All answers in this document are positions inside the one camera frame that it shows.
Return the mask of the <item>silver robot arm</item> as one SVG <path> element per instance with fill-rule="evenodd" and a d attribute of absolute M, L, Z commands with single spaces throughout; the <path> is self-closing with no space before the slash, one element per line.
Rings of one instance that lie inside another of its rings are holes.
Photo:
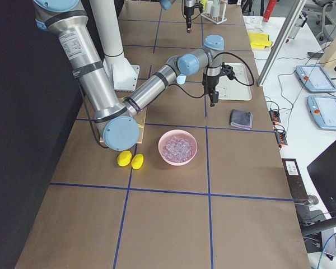
<path fill-rule="evenodd" d="M 169 10 L 176 0 L 160 0 L 159 4 L 164 10 Z M 194 20 L 195 10 L 199 10 L 199 14 L 204 11 L 204 5 L 201 1 L 196 0 L 182 0 L 181 2 L 181 12 L 186 23 L 186 32 L 190 34 L 192 32 L 192 21 Z"/>
<path fill-rule="evenodd" d="M 215 92 L 219 81 L 224 39 L 209 35 L 203 46 L 170 57 L 166 64 L 123 100 L 115 89 L 120 76 L 133 81 L 137 73 L 124 56 L 113 1 L 91 1 L 104 58 L 100 58 L 87 29 L 88 16 L 81 1 L 34 1 L 37 27 L 55 34 L 94 109 L 93 121 L 108 148 L 123 151 L 136 144 L 139 127 L 134 117 L 152 103 L 180 75 L 203 72 L 204 93 Z"/>

